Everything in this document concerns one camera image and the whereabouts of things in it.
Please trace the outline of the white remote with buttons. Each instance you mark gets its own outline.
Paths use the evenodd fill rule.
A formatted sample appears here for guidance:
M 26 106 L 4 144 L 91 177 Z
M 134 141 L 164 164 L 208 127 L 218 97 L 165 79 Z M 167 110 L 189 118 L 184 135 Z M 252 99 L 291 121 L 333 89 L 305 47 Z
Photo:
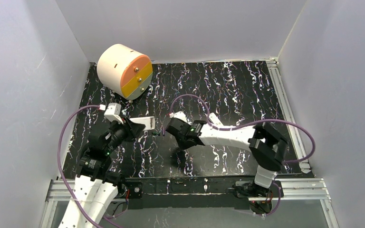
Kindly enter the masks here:
M 156 128 L 154 116 L 130 118 L 130 121 L 136 124 L 143 124 L 145 126 L 143 131 L 154 130 Z

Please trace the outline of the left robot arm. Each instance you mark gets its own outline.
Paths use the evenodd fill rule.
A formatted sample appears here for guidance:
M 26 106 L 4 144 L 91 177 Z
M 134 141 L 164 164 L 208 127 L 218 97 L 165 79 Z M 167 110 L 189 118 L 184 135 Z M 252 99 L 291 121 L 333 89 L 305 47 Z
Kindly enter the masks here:
M 89 136 L 77 164 L 77 175 L 61 228 L 97 227 L 111 201 L 118 195 L 124 178 L 109 170 L 110 154 L 123 142 L 133 142 L 143 131 L 155 128 L 153 117 L 122 118 L 111 122 L 100 134 Z

